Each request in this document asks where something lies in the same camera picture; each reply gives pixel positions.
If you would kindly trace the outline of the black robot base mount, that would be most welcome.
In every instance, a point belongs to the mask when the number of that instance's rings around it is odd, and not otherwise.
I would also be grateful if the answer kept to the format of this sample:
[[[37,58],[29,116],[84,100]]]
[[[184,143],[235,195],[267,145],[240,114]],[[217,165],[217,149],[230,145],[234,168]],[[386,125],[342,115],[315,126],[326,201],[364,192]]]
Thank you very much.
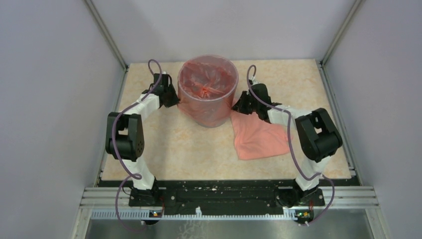
[[[101,181],[99,187],[115,187],[113,202],[126,202],[130,208],[158,207],[168,216],[192,215],[196,210],[205,216],[282,215],[293,207],[325,207],[332,196],[340,195],[342,186],[350,189],[356,180],[320,180],[305,192],[293,180],[155,180],[152,189],[137,189],[134,182]]]

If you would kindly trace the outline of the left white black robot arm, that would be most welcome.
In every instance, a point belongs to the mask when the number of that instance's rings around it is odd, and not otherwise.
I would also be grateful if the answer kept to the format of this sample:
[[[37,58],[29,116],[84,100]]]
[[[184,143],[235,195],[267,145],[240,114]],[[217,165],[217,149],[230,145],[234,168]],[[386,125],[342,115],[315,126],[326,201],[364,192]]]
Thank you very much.
[[[162,107],[172,107],[179,102],[172,77],[166,72],[154,73],[153,83],[141,96],[121,112],[111,112],[107,116],[107,154],[118,160],[133,180],[133,186],[142,190],[141,200],[148,206],[159,201],[159,192],[154,189],[155,176],[150,172],[143,157],[146,147],[143,123]]]

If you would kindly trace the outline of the grey plastic trash bin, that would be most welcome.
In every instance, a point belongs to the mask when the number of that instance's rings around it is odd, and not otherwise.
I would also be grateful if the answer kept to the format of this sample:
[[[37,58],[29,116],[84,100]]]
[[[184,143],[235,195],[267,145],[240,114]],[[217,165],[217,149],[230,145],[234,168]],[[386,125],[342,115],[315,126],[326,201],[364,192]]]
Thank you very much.
[[[202,118],[202,119],[194,119],[194,122],[202,127],[207,128],[215,128],[223,125],[228,118],[221,118],[221,119],[212,119],[212,118]]]

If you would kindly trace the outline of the translucent red trash bag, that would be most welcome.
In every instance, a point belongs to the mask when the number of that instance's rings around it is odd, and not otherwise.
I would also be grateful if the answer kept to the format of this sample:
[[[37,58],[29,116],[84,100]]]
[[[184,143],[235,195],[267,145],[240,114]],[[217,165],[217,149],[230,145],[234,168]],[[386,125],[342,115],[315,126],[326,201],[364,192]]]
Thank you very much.
[[[230,60],[217,55],[192,58],[178,73],[178,109],[192,120],[229,118],[238,82]]]

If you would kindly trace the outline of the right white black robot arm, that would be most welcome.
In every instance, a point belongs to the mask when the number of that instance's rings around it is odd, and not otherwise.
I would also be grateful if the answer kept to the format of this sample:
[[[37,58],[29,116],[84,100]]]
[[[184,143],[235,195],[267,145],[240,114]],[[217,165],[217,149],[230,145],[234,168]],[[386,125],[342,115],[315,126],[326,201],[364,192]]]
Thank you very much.
[[[283,125],[287,136],[296,129],[305,159],[299,164],[289,140],[288,146],[299,175],[295,179],[298,188],[292,191],[292,199],[305,205],[312,199],[311,189],[319,185],[319,178],[331,157],[342,147],[342,137],[328,111],[318,108],[313,111],[298,110],[274,103],[265,84],[248,81],[248,90],[243,91],[233,110],[245,115],[256,113],[262,121]]]

